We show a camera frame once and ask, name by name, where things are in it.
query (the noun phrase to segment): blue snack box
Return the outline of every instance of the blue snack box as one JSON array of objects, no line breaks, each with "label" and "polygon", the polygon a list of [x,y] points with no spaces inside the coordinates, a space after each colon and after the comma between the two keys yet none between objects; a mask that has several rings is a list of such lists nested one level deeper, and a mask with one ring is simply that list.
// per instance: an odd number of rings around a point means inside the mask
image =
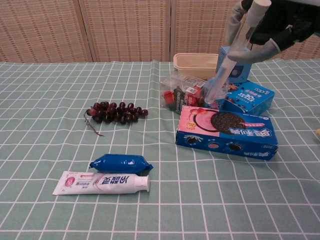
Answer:
[{"label": "blue snack box", "polygon": [[270,107],[274,96],[274,91],[249,80],[230,84],[222,110],[261,115]]},{"label": "blue snack box", "polygon": [[266,161],[278,151],[269,117],[195,106],[183,106],[175,144]]},{"label": "blue snack box", "polygon": [[[229,46],[220,47],[218,60],[215,68],[216,73],[218,72],[223,60],[225,59],[229,48],[230,48]],[[244,50],[246,52],[250,52],[248,48],[245,48]],[[251,67],[252,67],[252,64],[244,64],[244,63],[237,62],[228,77],[229,83],[238,84],[238,83],[244,83],[245,81],[247,81],[248,76],[250,74]]]}]

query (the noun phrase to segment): clear plastic box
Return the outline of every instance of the clear plastic box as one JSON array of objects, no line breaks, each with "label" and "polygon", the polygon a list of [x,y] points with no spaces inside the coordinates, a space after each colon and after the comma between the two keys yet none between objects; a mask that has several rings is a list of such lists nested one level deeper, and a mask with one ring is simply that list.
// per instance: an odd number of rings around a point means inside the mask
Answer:
[{"label": "clear plastic box", "polygon": [[176,53],[173,66],[181,74],[208,80],[216,75],[218,57],[215,53]]},{"label": "clear plastic box", "polygon": [[160,106],[178,114],[183,105],[202,107],[206,81],[177,71],[160,80]]}]

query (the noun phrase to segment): oreo cookie image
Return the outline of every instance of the oreo cookie image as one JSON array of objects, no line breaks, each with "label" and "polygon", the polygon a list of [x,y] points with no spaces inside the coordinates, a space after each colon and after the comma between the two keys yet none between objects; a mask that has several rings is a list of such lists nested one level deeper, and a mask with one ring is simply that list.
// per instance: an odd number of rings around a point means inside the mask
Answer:
[{"label": "oreo cookie image", "polygon": [[231,145],[229,145],[229,148],[233,151],[240,151],[241,150],[241,146],[239,144],[231,144]]},{"label": "oreo cookie image", "polygon": [[201,143],[203,138],[199,137],[197,135],[186,135],[184,136],[185,142],[189,145],[196,145],[198,143]]},{"label": "oreo cookie image", "polygon": [[220,133],[233,135],[230,132],[230,128],[233,129],[247,129],[244,123],[244,119],[232,112],[217,112],[211,118],[212,126]]}]

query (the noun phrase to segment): green checkered tablecloth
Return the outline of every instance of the green checkered tablecloth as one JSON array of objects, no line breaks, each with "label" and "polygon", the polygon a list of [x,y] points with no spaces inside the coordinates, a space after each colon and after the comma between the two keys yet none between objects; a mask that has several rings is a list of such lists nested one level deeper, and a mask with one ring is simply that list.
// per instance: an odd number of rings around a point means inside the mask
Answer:
[{"label": "green checkered tablecloth", "polygon": [[[0,240],[319,240],[320,59],[252,66],[249,79],[276,93],[269,162],[175,145],[179,115],[159,104],[159,79],[174,70],[0,62]],[[97,136],[83,114],[110,100],[148,119],[91,121]],[[143,155],[150,192],[52,195],[63,171],[86,172],[105,153]]]}]

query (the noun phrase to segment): plastic grapes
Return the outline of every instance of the plastic grapes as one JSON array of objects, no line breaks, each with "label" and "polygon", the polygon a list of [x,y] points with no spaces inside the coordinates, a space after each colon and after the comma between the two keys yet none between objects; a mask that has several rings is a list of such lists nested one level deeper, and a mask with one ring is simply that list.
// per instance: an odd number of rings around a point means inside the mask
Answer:
[{"label": "plastic grapes", "polygon": [[90,109],[85,111],[83,116],[86,125],[91,127],[97,135],[103,136],[90,124],[86,115],[92,117],[92,119],[98,124],[102,122],[107,124],[117,122],[121,125],[125,125],[138,122],[138,118],[146,118],[148,116],[148,110],[142,109],[140,106],[136,107],[132,102],[130,102],[127,107],[126,103],[123,101],[120,102],[119,105],[117,105],[116,102],[95,102]]}]

